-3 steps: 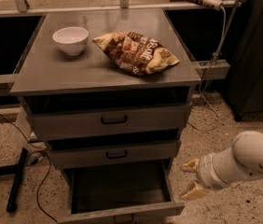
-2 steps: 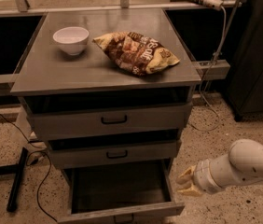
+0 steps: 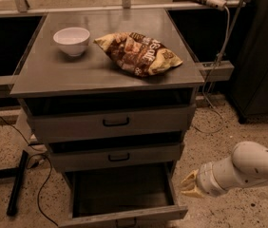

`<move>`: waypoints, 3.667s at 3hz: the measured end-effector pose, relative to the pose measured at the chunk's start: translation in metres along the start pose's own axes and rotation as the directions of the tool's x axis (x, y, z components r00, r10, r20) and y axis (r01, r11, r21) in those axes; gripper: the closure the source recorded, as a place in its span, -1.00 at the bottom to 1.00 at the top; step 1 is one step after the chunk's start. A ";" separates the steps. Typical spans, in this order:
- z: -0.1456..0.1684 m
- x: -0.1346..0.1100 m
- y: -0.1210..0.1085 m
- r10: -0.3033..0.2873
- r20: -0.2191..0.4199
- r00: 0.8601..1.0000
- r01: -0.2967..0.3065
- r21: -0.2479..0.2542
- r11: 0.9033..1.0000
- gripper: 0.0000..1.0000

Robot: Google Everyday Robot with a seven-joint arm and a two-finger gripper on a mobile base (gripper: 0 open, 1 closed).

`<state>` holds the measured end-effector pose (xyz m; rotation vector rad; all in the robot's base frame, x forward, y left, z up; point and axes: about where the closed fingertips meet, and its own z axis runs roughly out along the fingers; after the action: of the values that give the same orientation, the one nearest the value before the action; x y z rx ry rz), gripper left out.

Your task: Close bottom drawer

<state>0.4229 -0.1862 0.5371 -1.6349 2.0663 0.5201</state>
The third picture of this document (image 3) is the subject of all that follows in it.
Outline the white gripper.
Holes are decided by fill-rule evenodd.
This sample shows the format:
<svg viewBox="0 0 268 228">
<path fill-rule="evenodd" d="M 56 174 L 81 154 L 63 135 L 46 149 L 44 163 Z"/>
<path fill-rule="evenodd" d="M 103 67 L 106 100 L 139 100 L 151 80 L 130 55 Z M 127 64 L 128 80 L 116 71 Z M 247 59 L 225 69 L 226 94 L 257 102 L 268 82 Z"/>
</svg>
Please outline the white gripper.
<svg viewBox="0 0 268 228">
<path fill-rule="evenodd" d="M 184 188 L 193 188 L 197 183 L 199 189 L 184 190 L 182 194 L 191 197 L 202 199 L 205 195 L 211 197 L 218 197 L 227 193 L 219 183 L 216 181 L 214 176 L 214 163 L 204 163 L 199 170 L 191 171 L 181 182 L 181 186 Z"/>
</svg>

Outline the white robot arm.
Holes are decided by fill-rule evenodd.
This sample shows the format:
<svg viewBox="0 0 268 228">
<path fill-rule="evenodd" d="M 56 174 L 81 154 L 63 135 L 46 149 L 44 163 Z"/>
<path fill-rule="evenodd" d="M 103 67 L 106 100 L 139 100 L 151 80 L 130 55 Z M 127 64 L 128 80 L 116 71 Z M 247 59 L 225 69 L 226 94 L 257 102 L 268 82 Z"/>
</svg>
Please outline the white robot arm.
<svg viewBox="0 0 268 228">
<path fill-rule="evenodd" d="M 257 142 L 239 142 L 220 161 L 210 161 L 193 170 L 181 182 L 181 193 L 203 198 L 225 195 L 234 188 L 268 185 L 268 148 Z"/>
</svg>

